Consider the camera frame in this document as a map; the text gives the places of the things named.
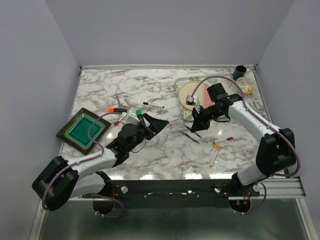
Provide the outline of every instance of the pen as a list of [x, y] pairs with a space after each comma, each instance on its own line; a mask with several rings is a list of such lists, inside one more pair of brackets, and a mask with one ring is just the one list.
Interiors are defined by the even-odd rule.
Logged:
[[183, 135], [185, 135], [186, 137], [190, 138], [192, 141], [196, 142], [197, 144], [199, 144], [200, 142], [195, 140], [192, 136], [190, 136], [189, 134], [185, 133], [184, 131], [181, 131], [181, 133]]
[[[190, 128], [190, 127], [188, 127], [187, 125], [183, 124], [183, 126], [185, 126], [185, 127], [186, 127], [186, 129], [188, 129], [188, 130], [190, 130], [190, 131], [191, 131], [191, 128]], [[193, 132], [193, 134], [194, 134], [194, 135], [196, 135], [196, 136], [198, 136], [199, 138], [201, 138], [201, 139], [202, 139], [202, 136], [200, 136], [198, 133]]]
[[206, 160], [206, 164], [210, 163], [210, 159], [212, 158], [212, 156], [214, 155], [215, 151], [217, 150], [218, 147], [218, 143], [216, 143], [212, 149], [212, 152], [210, 153], [208, 159]]
[[152, 107], [156, 107], [156, 108], [161, 108], [161, 109], [164, 109], [165, 106], [160, 106], [160, 105], [157, 105], [157, 104], [153, 104], [153, 103], [149, 103], [149, 102], [143, 102], [144, 105], [149, 105], [149, 106], [152, 106]]
[[118, 94], [115, 94], [115, 99], [118, 102], [118, 107], [121, 108], [121, 103], [120, 103]]
[[215, 156], [214, 156], [214, 158], [213, 158], [213, 161], [210, 162], [210, 166], [209, 166], [210, 168], [212, 168], [212, 166], [214, 165], [215, 160], [216, 160], [216, 158], [217, 158], [217, 156], [218, 156], [219, 151], [220, 151], [220, 146], [218, 146], [218, 148], [216, 149], [216, 154], [215, 154]]

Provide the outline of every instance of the marble tabletop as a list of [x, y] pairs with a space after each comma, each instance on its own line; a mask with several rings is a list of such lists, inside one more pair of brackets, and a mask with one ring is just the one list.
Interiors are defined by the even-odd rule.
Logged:
[[[239, 170], [255, 161], [259, 144], [236, 121], [227, 123], [211, 122], [207, 131], [199, 131], [203, 136], [200, 144], [181, 134], [190, 133], [183, 124], [191, 127], [191, 122], [182, 119], [175, 80], [185, 77], [218, 75], [231, 73], [232, 69], [114, 69], [83, 70], [72, 109], [73, 116], [81, 108], [102, 115], [108, 108], [117, 107], [115, 94], [119, 95], [124, 107], [140, 108], [152, 117], [168, 120], [167, 127], [147, 141], [144, 149], [130, 153], [121, 165], [104, 171], [113, 180], [182, 180], [230, 178]], [[253, 78], [249, 70], [246, 76]], [[259, 106], [259, 114], [267, 117], [259, 91], [254, 98]], [[157, 108], [143, 105], [143, 102], [164, 106]], [[105, 119], [114, 122], [119, 116], [109, 115]], [[114, 138], [125, 122], [107, 131], [99, 140], [106, 146]], [[213, 140], [233, 137], [234, 140], [221, 143], [221, 150], [213, 167], [206, 160], [213, 149]], [[92, 153], [98, 151], [95, 146]], [[82, 153], [64, 144], [61, 154], [65, 159], [78, 158]]]

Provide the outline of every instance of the white wall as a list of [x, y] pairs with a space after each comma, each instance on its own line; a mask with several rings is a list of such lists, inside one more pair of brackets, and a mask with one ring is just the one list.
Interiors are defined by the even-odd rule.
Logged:
[[256, 64], [293, 0], [46, 0], [81, 65]]
[[320, 236], [320, 1], [296, 0], [262, 56], [258, 76], [275, 124], [295, 133], [300, 177]]
[[0, 239], [28, 239], [79, 67], [43, 0], [0, 1]]

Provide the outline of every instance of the cable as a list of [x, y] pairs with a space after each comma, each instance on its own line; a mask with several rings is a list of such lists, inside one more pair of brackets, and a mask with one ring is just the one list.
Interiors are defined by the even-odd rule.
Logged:
[[263, 187], [263, 189], [264, 189], [264, 196], [263, 196], [262, 201], [260, 202], [259, 206], [255, 207], [253, 210], [247, 211], [247, 212], [241, 212], [242, 215], [249, 215], [249, 214], [255, 213], [255, 212], [258, 211], [258, 210], [262, 207], [262, 205], [265, 203], [266, 198], [267, 198], [267, 188], [266, 188], [266, 186], [265, 186], [262, 182], [259, 182], [259, 183], [262, 185], [262, 187]]
[[218, 117], [218, 118], [214, 118], [212, 119], [213, 121], [217, 122], [217, 123], [228, 123], [231, 121], [231, 118], [229, 116], [224, 116], [227, 120], [219, 120], [222, 119], [223, 117]]
[[146, 144], [147, 144], [147, 140], [145, 140], [144, 139], [144, 145], [142, 146], [142, 148], [140, 149], [140, 150], [138, 150], [138, 151], [131, 151], [133, 154], [137, 154], [138, 152], [140, 152], [142, 149], [144, 149], [144, 147], [146, 146]]
[[295, 155], [295, 158], [296, 158], [296, 169], [294, 170], [294, 172], [292, 173], [289, 173], [289, 174], [278, 174], [278, 173], [274, 173], [273, 175], [274, 176], [281, 176], [281, 177], [291, 177], [291, 176], [294, 176], [296, 175], [299, 170], [300, 170], [300, 157], [299, 157], [299, 154], [297, 152], [297, 150], [295, 149], [295, 147], [291, 144], [291, 142], [281, 133], [279, 132], [278, 130], [276, 130], [274, 127], [272, 126], [269, 126], [269, 123], [265, 122], [264, 119], [261, 118], [261, 116], [257, 115], [254, 111], [252, 111], [248, 106], [247, 106], [247, 103], [246, 103], [246, 100], [245, 100], [245, 94], [244, 92], [241, 90], [240, 86], [236, 83], [235, 80], [233, 79], [230, 79], [228, 77], [225, 77], [225, 76], [208, 76], [206, 77], [205, 79], [203, 79], [202, 81], [199, 82], [199, 84], [195, 87], [195, 89], [193, 90], [192, 94], [191, 94], [191, 97], [194, 96], [195, 92], [197, 91], [197, 89], [199, 88], [199, 86], [206, 80], [208, 79], [212, 79], [212, 78], [222, 78], [222, 79], [226, 79], [230, 82], [232, 82], [236, 88], [240, 91], [241, 93], [241, 97], [242, 97], [242, 102], [243, 102], [243, 106], [244, 108], [255, 118], [257, 119], [260, 123], [262, 123], [264, 126], [268, 127], [269, 129], [271, 129], [274, 133], [276, 133], [280, 138], [282, 138], [286, 144], [288, 144], [288, 146], [291, 148], [291, 150], [293, 151], [294, 155]]
[[124, 213], [125, 213], [125, 211], [126, 211], [126, 208], [125, 208], [125, 206], [119, 201], [119, 200], [117, 200], [117, 199], [115, 199], [115, 198], [112, 198], [112, 197], [108, 197], [108, 196], [102, 196], [102, 195], [100, 195], [100, 194], [93, 194], [94, 196], [97, 196], [97, 197], [99, 197], [99, 198], [103, 198], [103, 199], [109, 199], [109, 200], [111, 200], [114, 204], [119, 204], [120, 206], [121, 206], [121, 208], [122, 208], [122, 212], [118, 215], [118, 216], [107, 216], [107, 215], [104, 215], [104, 214], [102, 214], [102, 213], [100, 213], [100, 212], [98, 212], [98, 211], [96, 211], [95, 212], [95, 215], [98, 215], [98, 216], [101, 216], [102, 218], [106, 218], [106, 219], [118, 219], [118, 218], [120, 218]]
[[105, 148], [104, 148], [99, 142], [97, 142], [96, 140], [94, 140], [94, 139], [91, 137], [91, 129], [92, 129], [92, 127], [93, 127], [101, 118], [103, 118], [104, 116], [109, 115], [109, 114], [121, 114], [121, 113], [119, 113], [119, 112], [107, 112], [107, 113], [105, 113], [105, 114], [102, 114], [100, 117], [98, 117], [98, 118], [92, 123], [92, 125], [89, 127], [89, 130], [88, 130], [88, 137], [89, 137], [89, 139], [90, 139], [92, 142], [94, 142], [95, 144], [97, 144], [97, 145], [101, 148], [101, 154], [98, 154], [98, 155], [96, 155], [96, 156], [89, 157], [89, 158], [87, 158], [87, 159], [83, 159], [83, 160], [81, 160], [81, 161], [79, 161], [79, 162], [74, 162], [74, 163], [72, 163], [72, 164], [64, 167], [63, 169], [61, 169], [61, 170], [53, 177], [53, 179], [50, 181], [50, 183], [48, 184], [48, 186], [46, 187], [46, 189], [45, 189], [45, 191], [44, 191], [44, 194], [43, 194], [43, 196], [42, 196], [42, 208], [43, 208], [44, 210], [47, 210], [47, 209], [48, 209], [47, 206], [46, 206], [46, 200], [47, 200], [47, 196], [48, 196], [49, 190], [52, 188], [52, 185], [54, 184], [54, 182], [55, 182], [66, 170], [74, 167], [75, 165], [83, 164], [83, 163], [89, 162], [89, 161], [91, 161], [91, 160], [97, 159], [97, 158], [101, 157], [101, 156], [104, 154]]

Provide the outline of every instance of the purple cable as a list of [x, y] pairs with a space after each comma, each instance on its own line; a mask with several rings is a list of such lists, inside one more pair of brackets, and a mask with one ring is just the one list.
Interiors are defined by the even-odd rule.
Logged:
[[[212, 79], [212, 78], [222, 78], [222, 79], [226, 79], [230, 82], [232, 82], [237, 89], [239, 89], [240, 93], [241, 93], [241, 97], [242, 97], [242, 102], [243, 102], [243, 106], [244, 108], [255, 118], [257, 119], [260, 123], [262, 123], [264, 126], [268, 127], [269, 124], [267, 122], [265, 122], [264, 119], [262, 119], [259, 115], [257, 115], [254, 111], [252, 111], [248, 106], [247, 106], [247, 103], [246, 103], [246, 100], [245, 100], [245, 94], [244, 92], [241, 90], [240, 86], [236, 83], [235, 80], [233, 79], [230, 79], [228, 77], [225, 77], [225, 76], [208, 76], [206, 77], [205, 79], [203, 79], [202, 81], [199, 82], [199, 84], [195, 87], [195, 89], [193, 90], [192, 94], [191, 94], [191, 97], [194, 96], [195, 92], [197, 91], [197, 89], [199, 88], [199, 86], [206, 80], [208, 79]], [[274, 129], [272, 126], [269, 126], [268, 127], [269, 129], [271, 129], [274, 133], [276, 133], [280, 138], [282, 138], [287, 144], [288, 146], [291, 148], [291, 150], [293, 151], [294, 155], [295, 155], [295, 158], [296, 158], [296, 169], [294, 170], [294, 172], [292, 173], [289, 173], [289, 174], [279, 174], [279, 173], [275, 173], [273, 174], [274, 176], [281, 176], [281, 177], [291, 177], [291, 176], [294, 176], [296, 175], [299, 170], [300, 170], [300, 157], [299, 157], [299, 154], [297, 152], [297, 150], [295, 149], [295, 147], [291, 144], [291, 142], [282, 134], [280, 133], [278, 130]]]
[[243, 212], [243, 213], [242, 213], [243, 215], [249, 215], [249, 214], [255, 213], [255, 212], [258, 211], [258, 210], [262, 207], [262, 205], [265, 203], [266, 198], [267, 198], [267, 188], [266, 188], [266, 186], [265, 186], [262, 182], [260, 182], [260, 184], [262, 185], [262, 187], [263, 187], [263, 189], [264, 189], [264, 197], [263, 197], [262, 201], [260, 202], [259, 206], [255, 207], [253, 210], [247, 211], [247, 212]]
[[94, 194], [94, 196], [97, 196], [97, 197], [103, 198], [103, 199], [109, 199], [112, 202], [119, 204], [121, 206], [121, 208], [122, 208], [122, 212], [118, 216], [107, 216], [107, 215], [104, 215], [104, 214], [102, 214], [102, 213], [100, 213], [98, 211], [95, 212], [96, 215], [99, 215], [99, 216], [101, 216], [103, 218], [106, 218], [106, 219], [118, 219], [125, 213], [126, 208], [119, 200], [117, 200], [115, 198], [112, 198], [112, 197], [108, 197], [108, 196], [102, 196], [102, 195], [99, 195], [99, 194]]
[[[92, 125], [89, 127], [89, 130], [88, 130], [88, 137], [89, 139], [94, 142], [95, 144], [97, 144], [100, 148], [101, 148], [101, 154], [98, 154], [96, 156], [92, 156], [92, 157], [89, 157], [87, 159], [83, 159], [81, 161], [79, 161], [79, 164], [83, 164], [83, 163], [86, 163], [86, 162], [89, 162], [91, 160], [94, 160], [94, 159], [97, 159], [99, 158], [100, 156], [102, 156], [105, 152], [105, 148], [99, 143], [97, 142], [96, 140], [94, 140], [92, 137], [91, 137], [91, 129], [92, 127], [104, 116], [106, 115], [109, 115], [109, 114], [121, 114], [120, 112], [107, 112], [105, 114], [102, 114], [100, 117], [98, 117], [94, 123], [92, 123]], [[48, 196], [48, 192], [49, 190], [51, 189], [52, 185], [54, 184], [54, 182], [57, 180], [58, 177], [60, 177], [66, 170], [72, 168], [73, 166], [77, 165], [78, 163], [77, 162], [74, 162], [66, 167], [64, 167], [63, 169], [61, 169], [54, 177], [53, 179], [50, 181], [50, 183], [48, 184], [47, 188], [45, 189], [44, 191], [44, 194], [42, 196], [42, 208], [44, 210], [47, 210], [47, 206], [46, 206], [46, 199], [47, 199], [47, 196]]]

